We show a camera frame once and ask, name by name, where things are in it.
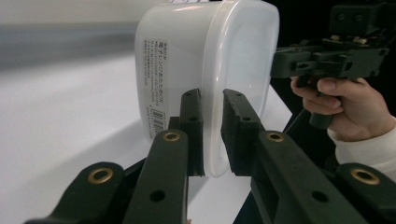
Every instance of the white sleeve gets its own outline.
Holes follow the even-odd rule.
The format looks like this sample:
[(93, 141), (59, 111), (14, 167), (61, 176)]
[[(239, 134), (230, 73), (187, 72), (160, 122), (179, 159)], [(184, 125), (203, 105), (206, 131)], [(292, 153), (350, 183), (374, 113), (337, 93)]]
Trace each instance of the white sleeve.
[(384, 135), (359, 142), (339, 141), (330, 130), (328, 135), (336, 145), (335, 157), (340, 164), (368, 165), (396, 182), (396, 127)]

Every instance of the container lid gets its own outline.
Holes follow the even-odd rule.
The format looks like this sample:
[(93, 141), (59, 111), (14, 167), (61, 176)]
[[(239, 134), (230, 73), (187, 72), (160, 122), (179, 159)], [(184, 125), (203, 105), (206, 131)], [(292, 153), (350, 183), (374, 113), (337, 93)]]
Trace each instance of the container lid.
[(224, 89), (244, 93), (264, 119), (278, 27), (276, 7), (261, 0), (222, 1), (210, 23), (201, 88), (207, 175), (220, 176), (230, 165), (220, 136)]

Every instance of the finger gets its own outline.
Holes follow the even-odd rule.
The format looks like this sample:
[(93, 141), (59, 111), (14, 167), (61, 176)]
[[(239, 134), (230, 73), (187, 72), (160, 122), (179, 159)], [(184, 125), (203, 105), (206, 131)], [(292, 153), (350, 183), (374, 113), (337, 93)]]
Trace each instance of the finger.
[(344, 96), (349, 100), (364, 101), (372, 94), (372, 88), (363, 78), (356, 81), (326, 77), (318, 82), (318, 90), (332, 96)]
[(297, 78), (291, 79), (290, 86), (291, 86), (291, 89), (294, 92), (294, 94), (296, 94), (300, 97), (314, 98), (317, 95), (317, 91), (315, 91), (312, 88), (308, 88), (308, 87), (298, 88), (297, 87)]
[(341, 101), (339, 101), (337, 98), (333, 96), (322, 95), (318, 97), (318, 91), (312, 88), (297, 88), (296, 81), (297, 78), (294, 78), (290, 84), (293, 92), (296, 95), (301, 96), (307, 100), (313, 101), (316, 104), (327, 106), (329, 108), (336, 108), (341, 105)]
[(318, 104), (317, 102), (308, 100), (306, 98), (303, 99), (303, 106), (311, 113), (317, 113), (322, 115), (333, 115), (344, 111), (344, 108), (340, 105), (337, 107), (328, 107), (324, 104)]

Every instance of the white table surface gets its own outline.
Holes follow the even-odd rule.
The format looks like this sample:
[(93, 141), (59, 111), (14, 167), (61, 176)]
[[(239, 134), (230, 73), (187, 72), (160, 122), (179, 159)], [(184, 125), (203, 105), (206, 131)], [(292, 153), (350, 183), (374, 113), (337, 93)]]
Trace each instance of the white table surface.
[[(145, 158), (128, 27), (0, 32), (0, 223), (45, 217), (83, 168)], [(270, 88), (269, 130), (289, 110)], [(228, 224), (249, 193), (230, 171), (191, 177), (188, 218)]]

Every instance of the white label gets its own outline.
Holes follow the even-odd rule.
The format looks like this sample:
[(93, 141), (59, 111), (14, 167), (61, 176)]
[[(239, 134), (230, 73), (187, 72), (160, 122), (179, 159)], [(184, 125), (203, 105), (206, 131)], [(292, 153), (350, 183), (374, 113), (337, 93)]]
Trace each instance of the white label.
[(150, 138), (167, 129), (168, 117), (168, 41), (144, 42), (145, 102)]

